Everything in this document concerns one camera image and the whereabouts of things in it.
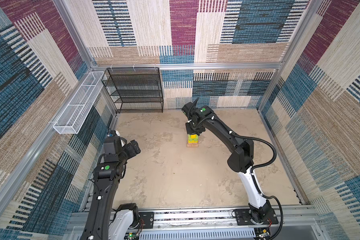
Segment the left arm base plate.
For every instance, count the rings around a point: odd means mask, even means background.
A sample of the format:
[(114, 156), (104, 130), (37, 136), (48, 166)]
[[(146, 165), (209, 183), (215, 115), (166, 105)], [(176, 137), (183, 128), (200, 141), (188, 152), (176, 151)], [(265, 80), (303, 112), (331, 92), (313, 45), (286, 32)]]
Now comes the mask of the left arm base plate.
[(152, 229), (154, 227), (154, 212), (139, 212), (138, 215), (134, 214), (134, 220), (130, 228), (133, 230)]

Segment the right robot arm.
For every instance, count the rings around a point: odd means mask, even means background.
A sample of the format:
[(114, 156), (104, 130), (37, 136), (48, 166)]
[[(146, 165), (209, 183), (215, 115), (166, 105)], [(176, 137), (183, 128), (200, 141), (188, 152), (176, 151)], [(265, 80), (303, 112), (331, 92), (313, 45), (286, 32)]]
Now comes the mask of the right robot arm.
[[(250, 207), (251, 221), (262, 224), (267, 220), (272, 207), (269, 198), (264, 196), (254, 169), (272, 164), (277, 156), (275, 147), (259, 138), (240, 136), (228, 127), (217, 114), (208, 106), (196, 107), (197, 100), (189, 102), (182, 107), (186, 115), (186, 130), (189, 135), (200, 135), (206, 129), (211, 131), (231, 152), (227, 160), (230, 169), (239, 174), (245, 186)], [(264, 164), (254, 165), (254, 142), (261, 142), (273, 151), (271, 160)]]

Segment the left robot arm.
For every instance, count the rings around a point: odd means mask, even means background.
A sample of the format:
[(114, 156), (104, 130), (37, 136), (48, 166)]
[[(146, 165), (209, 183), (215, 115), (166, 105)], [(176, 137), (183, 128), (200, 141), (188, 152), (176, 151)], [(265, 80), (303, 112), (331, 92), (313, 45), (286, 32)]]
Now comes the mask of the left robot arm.
[(118, 131), (109, 131), (104, 141), (104, 153), (98, 159), (91, 181), (93, 200), (81, 235), (82, 240), (123, 240), (128, 230), (139, 226), (137, 204), (122, 204), (113, 209), (113, 201), (129, 159), (140, 154), (135, 140), (128, 142)]

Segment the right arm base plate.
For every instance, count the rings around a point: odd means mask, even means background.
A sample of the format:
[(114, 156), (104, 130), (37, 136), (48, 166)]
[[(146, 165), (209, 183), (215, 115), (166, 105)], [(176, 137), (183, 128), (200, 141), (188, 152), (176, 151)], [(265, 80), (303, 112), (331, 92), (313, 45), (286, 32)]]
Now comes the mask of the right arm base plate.
[(274, 209), (271, 209), (259, 222), (256, 222), (251, 214), (250, 208), (235, 209), (231, 212), (233, 218), (236, 219), (238, 226), (249, 225), (278, 225), (279, 219)]

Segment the natural wood block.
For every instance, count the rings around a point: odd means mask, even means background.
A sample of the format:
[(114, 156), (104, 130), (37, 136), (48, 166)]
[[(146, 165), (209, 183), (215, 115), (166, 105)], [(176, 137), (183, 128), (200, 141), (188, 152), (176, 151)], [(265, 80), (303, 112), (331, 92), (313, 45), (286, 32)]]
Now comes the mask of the natural wood block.
[(199, 146), (198, 143), (187, 143), (188, 148), (197, 148)]

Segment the green rectangular block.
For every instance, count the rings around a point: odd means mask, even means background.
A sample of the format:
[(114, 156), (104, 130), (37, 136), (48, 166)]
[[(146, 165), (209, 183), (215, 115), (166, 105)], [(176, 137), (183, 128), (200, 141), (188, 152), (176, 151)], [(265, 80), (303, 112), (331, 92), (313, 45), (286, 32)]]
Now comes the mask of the green rectangular block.
[(197, 143), (198, 142), (198, 136), (195, 138), (192, 138), (191, 136), (188, 138), (188, 143)]

